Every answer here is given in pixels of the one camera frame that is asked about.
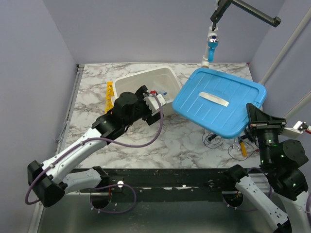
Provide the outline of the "yellow test tube rack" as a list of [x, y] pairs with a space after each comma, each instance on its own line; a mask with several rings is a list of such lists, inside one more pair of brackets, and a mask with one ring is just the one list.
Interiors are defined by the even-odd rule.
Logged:
[[108, 81], [106, 83], [106, 97], [105, 97], [105, 113], [107, 113], [110, 109], [113, 108], [113, 82]]

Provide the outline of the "bag of blue pipettes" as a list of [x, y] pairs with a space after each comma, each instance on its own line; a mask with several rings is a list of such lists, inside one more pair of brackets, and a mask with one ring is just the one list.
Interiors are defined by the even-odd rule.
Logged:
[[172, 91], [170, 91], [168, 88], [159, 85], [158, 83], [153, 84], [152, 90], [156, 91], [158, 94], [161, 94], [163, 98], [166, 100], [166, 102], [172, 102], [173, 96]]

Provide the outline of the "blue plastic tray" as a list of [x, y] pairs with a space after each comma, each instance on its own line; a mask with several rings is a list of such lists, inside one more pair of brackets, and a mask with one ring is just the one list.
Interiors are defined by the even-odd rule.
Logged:
[[248, 125], [246, 105], [260, 108], [266, 88], [256, 82], [208, 68], [195, 70], [173, 101], [176, 113], [225, 139]]

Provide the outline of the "white plastic tub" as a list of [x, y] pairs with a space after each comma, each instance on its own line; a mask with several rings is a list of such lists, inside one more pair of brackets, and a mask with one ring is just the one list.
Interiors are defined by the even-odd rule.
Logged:
[[[177, 75], [173, 70], [168, 67], [158, 67], [145, 71], [140, 71], [134, 74], [129, 74], [120, 78], [117, 78], [113, 81], [113, 91], [114, 97], [113, 102], [120, 96], [123, 92], [136, 92], [139, 87], [145, 85], [148, 88], [148, 91], [153, 91], [153, 84], [158, 83], [170, 91], [172, 91], [173, 99], [177, 96], [182, 84], [177, 78]], [[175, 111], [172, 107], [173, 102], [167, 102], [164, 106], [164, 116], [173, 115]]]

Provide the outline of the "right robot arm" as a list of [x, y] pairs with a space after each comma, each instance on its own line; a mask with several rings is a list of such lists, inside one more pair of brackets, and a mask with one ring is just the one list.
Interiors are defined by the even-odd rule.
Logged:
[[286, 120], [270, 116], [248, 103], [248, 129], [258, 140], [260, 168], [269, 185], [281, 199], [280, 210], [253, 182], [247, 170], [235, 165], [225, 172], [224, 186], [237, 189], [263, 214], [276, 233], [309, 233], [311, 231], [311, 195], [300, 167], [308, 162], [305, 150], [295, 138], [310, 133], [306, 122], [298, 121], [287, 128]]

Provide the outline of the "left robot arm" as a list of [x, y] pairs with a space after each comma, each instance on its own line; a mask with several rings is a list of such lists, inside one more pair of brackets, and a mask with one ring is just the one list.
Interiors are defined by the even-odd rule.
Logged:
[[93, 167], [78, 173], [72, 170], [109, 144], [127, 147], [128, 144], [116, 140], [136, 121], [143, 120], [148, 125], [159, 121], [162, 124], [165, 104], [162, 93], [148, 91], [144, 85], [135, 93], [121, 93], [112, 109], [98, 117], [77, 141], [44, 162], [34, 160], [28, 164], [29, 189], [25, 203], [33, 205], [40, 202], [44, 207], [51, 207], [67, 193], [82, 189], [104, 191], [108, 185], [108, 175], [101, 168]]

